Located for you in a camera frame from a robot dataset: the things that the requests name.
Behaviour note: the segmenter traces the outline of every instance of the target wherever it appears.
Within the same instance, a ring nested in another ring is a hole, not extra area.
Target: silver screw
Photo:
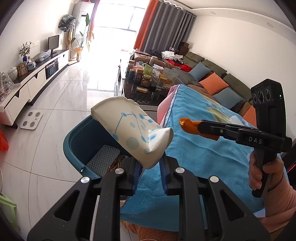
[[[213,182],[213,183],[217,183],[219,181],[219,178],[216,177],[216,176],[211,176],[210,181]]]
[[[123,174],[124,170],[122,168],[115,169],[116,174]]]
[[[80,181],[81,181],[82,183],[88,183],[89,180],[90,180],[89,177],[83,177],[83,178],[80,179]]]
[[[184,171],[185,171],[185,169],[182,168],[182,167],[177,167],[177,168],[176,168],[176,172],[177,172],[177,173],[183,173]]]

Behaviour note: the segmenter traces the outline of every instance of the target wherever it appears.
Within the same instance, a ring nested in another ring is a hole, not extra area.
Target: orange curtain
[[[150,0],[148,7],[146,9],[141,27],[139,29],[137,39],[134,45],[134,49],[141,49],[143,46],[143,43],[145,41],[146,34],[149,29],[149,25],[151,23],[151,20],[153,18],[153,15],[156,11],[157,4],[159,3],[159,0]]]
[[[95,19],[95,16],[96,16],[96,10],[98,8],[98,5],[100,3],[100,0],[91,0],[92,3],[94,3],[94,9],[93,9],[93,12],[92,12],[92,15],[91,15],[91,21],[89,23],[89,31],[93,31],[94,30],[94,19]],[[92,36],[91,34],[87,37],[87,49],[89,51],[89,41],[92,40]]]

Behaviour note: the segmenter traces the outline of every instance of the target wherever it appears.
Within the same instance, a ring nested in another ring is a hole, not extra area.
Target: tv stand
[[[58,71],[46,79],[45,66],[58,60]],[[27,105],[33,105],[45,88],[57,77],[69,63],[69,50],[57,50],[54,55],[37,63],[36,68],[17,78],[10,94],[0,102],[0,124],[17,128],[15,119]]]

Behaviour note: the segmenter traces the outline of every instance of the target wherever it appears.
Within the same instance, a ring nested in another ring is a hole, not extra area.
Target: pink sleeve
[[[264,203],[266,217],[260,221],[265,228],[271,233],[286,226],[296,211],[296,191],[285,175],[280,184],[267,193]]]

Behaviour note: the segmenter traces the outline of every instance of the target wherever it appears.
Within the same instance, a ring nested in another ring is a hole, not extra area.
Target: tv
[[[55,54],[54,49],[59,47],[59,35],[48,38],[48,49],[52,50],[52,54]]]

